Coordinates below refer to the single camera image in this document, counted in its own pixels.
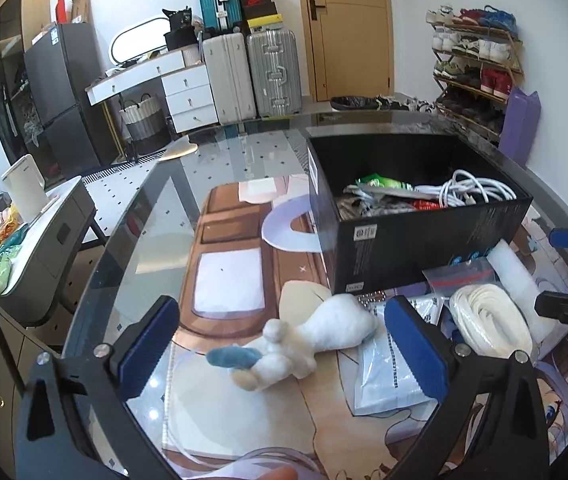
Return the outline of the grey side cabinet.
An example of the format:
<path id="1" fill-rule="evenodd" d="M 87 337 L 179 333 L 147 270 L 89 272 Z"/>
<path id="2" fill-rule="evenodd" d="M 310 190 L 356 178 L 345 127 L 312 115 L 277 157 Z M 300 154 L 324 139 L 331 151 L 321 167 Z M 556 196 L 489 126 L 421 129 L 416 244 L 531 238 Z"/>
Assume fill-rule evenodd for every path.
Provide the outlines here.
<path id="1" fill-rule="evenodd" d="M 25 327 L 44 324 L 58 304 L 71 307 L 64 287 L 86 233 L 93 232 L 100 245 L 107 242 L 81 178 L 52 188 L 48 197 L 52 205 L 30 224 L 0 293 L 0 307 Z"/>

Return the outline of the white blue plush toy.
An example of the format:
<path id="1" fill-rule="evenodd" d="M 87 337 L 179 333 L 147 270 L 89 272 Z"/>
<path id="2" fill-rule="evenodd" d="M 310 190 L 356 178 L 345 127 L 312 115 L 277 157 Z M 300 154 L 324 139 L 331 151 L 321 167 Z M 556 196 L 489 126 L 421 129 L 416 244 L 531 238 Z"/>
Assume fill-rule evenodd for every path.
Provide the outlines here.
<path id="1" fill-rule="evenodd" d="M 225 368 L 245 391 L 261 391 L 293 376 L 304 379 L 318 367 L 316 355 L 357 347 L 376 329 L 376 318 L 354 296 L 324 300 L 307 321 L 294 325 L 270 318 L 259 338 L 249 344 L 215 348 L 209 365 Z"/>

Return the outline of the black cardboard box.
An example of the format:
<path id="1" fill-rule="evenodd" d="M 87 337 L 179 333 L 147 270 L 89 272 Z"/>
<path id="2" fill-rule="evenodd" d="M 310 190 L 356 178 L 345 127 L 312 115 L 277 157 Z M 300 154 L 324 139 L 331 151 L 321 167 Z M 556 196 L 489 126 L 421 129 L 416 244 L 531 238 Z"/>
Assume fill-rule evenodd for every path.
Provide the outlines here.
<path id="1" fill-rule="evenodd" d="M 421 281 L 512 240 L 531 195 L 457 136 L 348 134 L 308 142 L 309 190 L 332 292 Z"/>

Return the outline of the shoe rack with shoes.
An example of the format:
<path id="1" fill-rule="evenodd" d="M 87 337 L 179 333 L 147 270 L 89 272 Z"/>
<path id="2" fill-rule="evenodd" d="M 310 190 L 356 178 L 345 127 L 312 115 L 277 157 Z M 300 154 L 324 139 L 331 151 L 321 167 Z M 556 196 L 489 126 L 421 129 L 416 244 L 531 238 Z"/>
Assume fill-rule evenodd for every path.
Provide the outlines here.
<path id="1" fill-rule="evenodd" d="M 490 6 L 428 10 L 438 112 L 475 127 L 497 144 L 514 88 L 524 80 L 514 14 Z"/>

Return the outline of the black bag on desk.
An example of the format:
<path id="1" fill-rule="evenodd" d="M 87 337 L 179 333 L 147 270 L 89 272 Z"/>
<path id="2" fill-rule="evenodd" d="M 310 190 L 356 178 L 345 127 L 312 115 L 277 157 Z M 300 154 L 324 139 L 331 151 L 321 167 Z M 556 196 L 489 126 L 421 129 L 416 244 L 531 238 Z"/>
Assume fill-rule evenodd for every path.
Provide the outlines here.
<path id="1" fill-rule="evenodd" d="M 162 10 L 169 20 L 169 32 L 166 32 L 165 42 L 169 51 L 178 50 L 196 44 L 196 32 L 193 25 L 193 11 L 187 6 L 179 11 Z"/>

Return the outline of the dark glass wardrobe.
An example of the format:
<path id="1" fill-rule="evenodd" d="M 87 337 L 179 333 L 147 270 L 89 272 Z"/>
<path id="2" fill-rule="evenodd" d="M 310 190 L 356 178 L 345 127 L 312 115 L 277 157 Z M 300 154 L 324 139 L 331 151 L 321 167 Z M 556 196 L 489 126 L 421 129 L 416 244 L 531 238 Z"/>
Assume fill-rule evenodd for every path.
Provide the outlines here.
<path id="1" fill-rule="evenodd" d="M 0 141 L 9 162 L 31 152 L 43 132 L 25 54 L 50 17 L 50 0 L 5 0 L 0 6 Z"/>

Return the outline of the white suitcase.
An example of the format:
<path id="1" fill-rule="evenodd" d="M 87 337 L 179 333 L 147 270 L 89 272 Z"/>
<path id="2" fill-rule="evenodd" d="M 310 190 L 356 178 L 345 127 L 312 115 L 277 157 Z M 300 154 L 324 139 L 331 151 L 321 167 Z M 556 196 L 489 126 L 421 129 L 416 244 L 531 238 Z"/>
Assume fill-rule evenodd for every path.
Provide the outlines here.
<path id="1" fill-rule="evenodd" d="M 240 32 L 202 43 L 214 106 L 222 125 L 257 116 L 245 38 Z"/>

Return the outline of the cream rope coil bag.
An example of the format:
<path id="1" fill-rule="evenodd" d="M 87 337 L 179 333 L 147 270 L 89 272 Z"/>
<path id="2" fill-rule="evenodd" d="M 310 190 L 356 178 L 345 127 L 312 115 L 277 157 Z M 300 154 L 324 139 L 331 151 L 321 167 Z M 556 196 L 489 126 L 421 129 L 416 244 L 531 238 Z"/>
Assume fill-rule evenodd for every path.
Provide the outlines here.
<path id="1" fill-rule="evenodd" d="M 480 356 L 507 359 L 515 351 L 534 356 L 534 340 L 522 312 L 486 258 L 423 272 L 430 289 L 447 301 L 456 329 Z"/>

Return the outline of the white medicine pouch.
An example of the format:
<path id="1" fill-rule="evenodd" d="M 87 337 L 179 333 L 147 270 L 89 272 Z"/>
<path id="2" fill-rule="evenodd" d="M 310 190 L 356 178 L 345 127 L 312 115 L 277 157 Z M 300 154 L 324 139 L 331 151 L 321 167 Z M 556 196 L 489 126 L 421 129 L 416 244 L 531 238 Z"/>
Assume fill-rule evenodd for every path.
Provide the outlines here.
<path id="1" fill-rule="evenodd" d="M 356 416 L 384 414 L 423 403 L 434 403 L 418 385 L 410 366 L 385 325 L 388 298 L 360 297 L 376 318 L 376 329 L 358 347 L 352 412 Z"/>

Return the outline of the red white snack bag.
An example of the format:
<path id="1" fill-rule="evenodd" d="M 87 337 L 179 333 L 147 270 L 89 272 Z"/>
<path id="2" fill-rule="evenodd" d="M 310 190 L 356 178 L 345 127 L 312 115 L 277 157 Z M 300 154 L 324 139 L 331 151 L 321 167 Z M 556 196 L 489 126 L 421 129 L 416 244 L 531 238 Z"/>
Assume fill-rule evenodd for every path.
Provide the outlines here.
<path id="1" fill-rule="evenodd" d="M 416 210 L 438 210 L 442 208 L 440 203 L 431 202 L 430 200 L 414 200 L 412 207 Z"/>

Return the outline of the stacked shoe boxes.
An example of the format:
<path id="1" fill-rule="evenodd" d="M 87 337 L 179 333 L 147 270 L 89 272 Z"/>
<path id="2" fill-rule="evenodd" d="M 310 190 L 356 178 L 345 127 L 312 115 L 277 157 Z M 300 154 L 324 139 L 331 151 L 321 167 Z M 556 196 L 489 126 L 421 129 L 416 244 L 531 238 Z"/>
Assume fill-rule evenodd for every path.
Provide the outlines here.
<path id="1" fill-rule="evenodd" d="M 274 0 L 240 0 L 247 27 L 251 32 L 282 28 L 282 14 Z"/>

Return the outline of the oval mirror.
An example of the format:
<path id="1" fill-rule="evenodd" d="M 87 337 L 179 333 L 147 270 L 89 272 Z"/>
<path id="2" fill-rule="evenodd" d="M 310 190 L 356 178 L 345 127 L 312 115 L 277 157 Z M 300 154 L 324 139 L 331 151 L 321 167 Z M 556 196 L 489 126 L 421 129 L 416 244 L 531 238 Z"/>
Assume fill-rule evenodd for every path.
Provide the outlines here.
<path id="1" fill-rule="evenodd" d="M 151 18 L 117 34 L 109 47 L 109 58 L 116 64 L 129 62 L 166 46 L 170 21 L 165 16 Z"/>

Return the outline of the wooden door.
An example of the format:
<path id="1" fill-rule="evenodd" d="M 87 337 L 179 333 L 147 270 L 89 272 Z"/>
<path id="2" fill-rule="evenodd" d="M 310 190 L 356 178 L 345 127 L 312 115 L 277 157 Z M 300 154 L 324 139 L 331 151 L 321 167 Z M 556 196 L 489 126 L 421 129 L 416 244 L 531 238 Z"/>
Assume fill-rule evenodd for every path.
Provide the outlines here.
<path id="1" fill-rule="evenodd" d="M 316 102 L 394 91 L 391 0 L 300 0 Z"/>

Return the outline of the silver suitcase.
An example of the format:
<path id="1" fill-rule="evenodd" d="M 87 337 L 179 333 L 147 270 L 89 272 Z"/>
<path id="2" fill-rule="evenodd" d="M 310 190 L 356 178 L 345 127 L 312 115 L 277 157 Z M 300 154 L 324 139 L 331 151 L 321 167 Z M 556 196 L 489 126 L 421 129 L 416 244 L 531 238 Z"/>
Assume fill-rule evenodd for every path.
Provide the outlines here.
<path id="1" fill-rule="evenodd" d="M 260 117 L 295 115 L 302 109 L 296 38 L 286 28 L 247 37 L 256 107 Z"/>

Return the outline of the adidas shoelace bag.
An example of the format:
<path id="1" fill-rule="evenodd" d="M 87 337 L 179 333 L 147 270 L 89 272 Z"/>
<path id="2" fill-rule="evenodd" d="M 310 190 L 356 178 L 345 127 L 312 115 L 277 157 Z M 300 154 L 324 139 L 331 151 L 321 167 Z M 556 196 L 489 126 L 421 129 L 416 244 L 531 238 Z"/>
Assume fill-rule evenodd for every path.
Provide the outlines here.
<path id="1" fill-rule="evenodd" d="M 347 186 L 342 195 L 335 198 L 335 204 L 340 218 L 344 221 L 416 211 L 408 200 L 393 195 L 363 191 L 353 185 Z"/>

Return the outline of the white foam piece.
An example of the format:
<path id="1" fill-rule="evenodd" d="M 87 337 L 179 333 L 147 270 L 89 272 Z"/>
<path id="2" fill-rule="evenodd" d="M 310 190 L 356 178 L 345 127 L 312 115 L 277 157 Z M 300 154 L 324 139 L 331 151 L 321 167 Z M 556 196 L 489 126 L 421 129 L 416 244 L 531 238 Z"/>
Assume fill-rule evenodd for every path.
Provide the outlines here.
<path id="1" fill-rule="evenodd" d="M 550 353 L 566 336 L 568 328 L 561 328 L 560 322 L 553 318 L 544 318 L 534 310 L 540 295 L 538 285 L 505 240 L 500 240 L 488 252 L 487 260 L 508 296 L 522 312 L 540 353 L 544 356 Z"/>

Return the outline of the black refrigerator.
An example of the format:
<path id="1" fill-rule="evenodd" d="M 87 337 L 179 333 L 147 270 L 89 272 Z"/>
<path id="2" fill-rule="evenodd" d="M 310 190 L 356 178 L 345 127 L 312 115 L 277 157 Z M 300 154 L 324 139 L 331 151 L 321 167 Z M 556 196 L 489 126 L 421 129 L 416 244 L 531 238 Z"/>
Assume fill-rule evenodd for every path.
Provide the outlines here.
<path id="1" fill-rule="evenodd" d="M 114 162 L 118 150 L 104 112 L 86 94 L 103 75 L 93 27 L 53 26 L 26 51 L 25 63 L 44 137 L 62 175 L 70 179 Z"/>

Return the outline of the purple bag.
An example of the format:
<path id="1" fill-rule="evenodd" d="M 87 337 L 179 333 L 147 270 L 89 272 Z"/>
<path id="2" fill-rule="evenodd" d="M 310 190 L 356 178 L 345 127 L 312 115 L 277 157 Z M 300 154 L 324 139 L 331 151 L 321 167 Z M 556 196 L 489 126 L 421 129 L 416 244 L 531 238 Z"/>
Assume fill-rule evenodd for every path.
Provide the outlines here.
<path id="1" fill-rule="evenodd" d="M 526 93 L 521 88 L 514 87 L 506 106 L 499 151 L 521 167 L 526 166 L 529 158 L 540 115 L 538 92 Z"/>

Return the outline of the woven laundry basket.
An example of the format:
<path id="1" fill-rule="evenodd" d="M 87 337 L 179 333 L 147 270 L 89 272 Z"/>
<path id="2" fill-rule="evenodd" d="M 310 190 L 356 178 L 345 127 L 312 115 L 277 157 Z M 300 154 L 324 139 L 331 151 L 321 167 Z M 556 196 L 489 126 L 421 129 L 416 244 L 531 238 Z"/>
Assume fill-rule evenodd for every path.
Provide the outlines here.
<path id="1" fill-rule="evenodd" d="M 144 93 L 139 101 L 127 100 L 119 115 L 127 128 L 129 143 L 138 155 L 154 153 L 171 140 L 164 111 L 156 96 Z"/>

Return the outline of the green medicine pouch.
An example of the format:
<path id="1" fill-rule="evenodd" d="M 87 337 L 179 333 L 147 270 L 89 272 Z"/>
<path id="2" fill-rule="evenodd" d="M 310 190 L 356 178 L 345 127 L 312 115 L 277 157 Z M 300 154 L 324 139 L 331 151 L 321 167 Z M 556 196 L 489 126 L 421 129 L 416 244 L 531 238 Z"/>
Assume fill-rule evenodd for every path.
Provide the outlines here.
<path id="1" fill-rule="evenodd" d="M 413 191 L 414 187 L 406 182 L 401 182 L 379 174 L 370 174 L 356 181 L 357 185 L 377 186 L 378 188 L 401 188 L 402 190 Z"/>

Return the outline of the white drawer desk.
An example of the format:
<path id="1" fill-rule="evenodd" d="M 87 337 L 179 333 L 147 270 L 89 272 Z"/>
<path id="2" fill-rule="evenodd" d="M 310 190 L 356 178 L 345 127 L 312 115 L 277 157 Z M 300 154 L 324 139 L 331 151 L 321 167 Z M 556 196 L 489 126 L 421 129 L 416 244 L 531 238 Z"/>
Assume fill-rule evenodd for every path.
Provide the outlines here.
<path id="1" fill-rule="evenodd" d="M 177 133 L 218 122 L 207 67 L 200 58 L 197 44 L 116 70 L 86 88 L 86 96 L 91 105 L 96 105 L 156 80 L 162 83 L 169 117 Z"/>

